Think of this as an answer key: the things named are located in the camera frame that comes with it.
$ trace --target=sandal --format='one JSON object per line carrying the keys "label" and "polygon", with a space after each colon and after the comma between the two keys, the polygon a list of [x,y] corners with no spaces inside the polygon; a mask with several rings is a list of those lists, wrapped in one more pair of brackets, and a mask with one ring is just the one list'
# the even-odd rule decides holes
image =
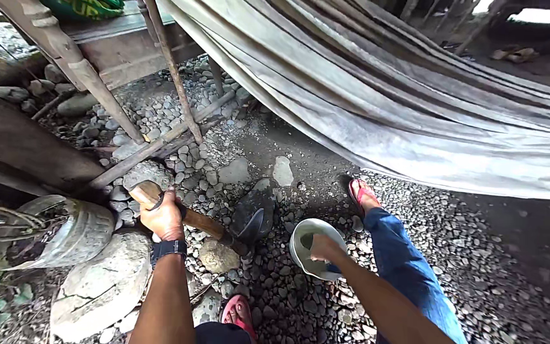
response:
{"label": "sandal", "polygon": [[244,323],[241,321],[241,318],[237,317],[235,322],[233,324],[239,326],[241,329],[243,329],[245,332],[249,333],[249,336],[254,339],[254,342],[256,342],[256,332],[254,332],[254,326],[252,326],[252,314],[249,310],[249,304],[248,300],[243,295],[235,295],[233,296],[227,303],[226,307],[224,308],[224,312],[222,313],[222,320],[220,320],[221,323],[224,323],[224,320],[226,319],[226,316],[229,314],[231,309],[237,309],[237,305],[241,304],[248,312],[249,315],[249,324]]}
{"label": "sandal", "polygon": [[[358,192],[357,195],[354,196],[353,188],[351,187],[354,185],[353,183],[358,183]],[[362,196],[367,195],[370,198],[374,199],[379,206],[381,206],[381,202],[377,199],[377,196],[375,196],[375,192],[371,187],[369,187],[368,184],[366,184],[362,179],[352,179],[348,184],[348,191],[351,199],[353,199],[356,206],[360,209],[360,212],[362,213],[362,216],[364,216],[364,208],[362,205],[360,205],[360,200],[362,199]]]}

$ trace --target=gray tarp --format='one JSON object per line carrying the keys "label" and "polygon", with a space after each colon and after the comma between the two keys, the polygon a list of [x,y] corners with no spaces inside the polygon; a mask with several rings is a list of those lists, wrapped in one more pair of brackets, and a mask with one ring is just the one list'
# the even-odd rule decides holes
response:
{"label": "gray tarp", "polygon": [[162,0],[236,81],[353,163],[550,198],[550,87],[462,60],[367,0]]}

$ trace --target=black wristwatch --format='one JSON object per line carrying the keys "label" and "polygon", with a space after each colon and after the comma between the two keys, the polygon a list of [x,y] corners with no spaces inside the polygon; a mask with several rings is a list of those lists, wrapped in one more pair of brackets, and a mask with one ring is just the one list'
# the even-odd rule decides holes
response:
{"label": "black wristwatch", "polygon": [[184,240],[161,241],[154,243],[152,246],[152,258],[150,259],[152,269],[154,269],[157,265],[158,258],[161,258],[165,254],[181,254],[181,256],[186,259],[187,252],[188,246]]}

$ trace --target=wooden handle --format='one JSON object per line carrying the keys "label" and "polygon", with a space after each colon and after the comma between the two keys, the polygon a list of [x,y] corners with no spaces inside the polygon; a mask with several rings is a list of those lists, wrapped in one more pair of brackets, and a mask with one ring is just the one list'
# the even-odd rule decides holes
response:
{"label": "wooden handle", "polygon": [[[160,186],[153,181],[142,181],[129,191],[129,195],[133,199],[148,209],[152,209],[159,204],[162,193]],[[185,225],[195,227],[218,240],[224,236],[224,226],[215,222],[211,217],[188,209],[182,204],[178,204],[178,207],[183,207],[186,210],[186,215],[182,218],[182,223]]]}

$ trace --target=white bucket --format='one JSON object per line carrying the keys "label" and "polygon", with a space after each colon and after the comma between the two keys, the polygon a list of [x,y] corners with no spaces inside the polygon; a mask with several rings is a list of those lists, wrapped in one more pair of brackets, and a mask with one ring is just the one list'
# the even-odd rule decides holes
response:
{"label": "white bucket", "polygon": [[334,281],[342,277],[341,274],[326,270],[325,262],[311,260],[311,251],[302,245],[301,238],[305,235],[325,234],[334,240],[340,248],[347,252],[347,245],[339,231],[332,227],[329,223],[318,219],[306,219],[298,223],[292,237],[290,238],[290,254],[296,265],[311,276],[315,276],[322,280]]}

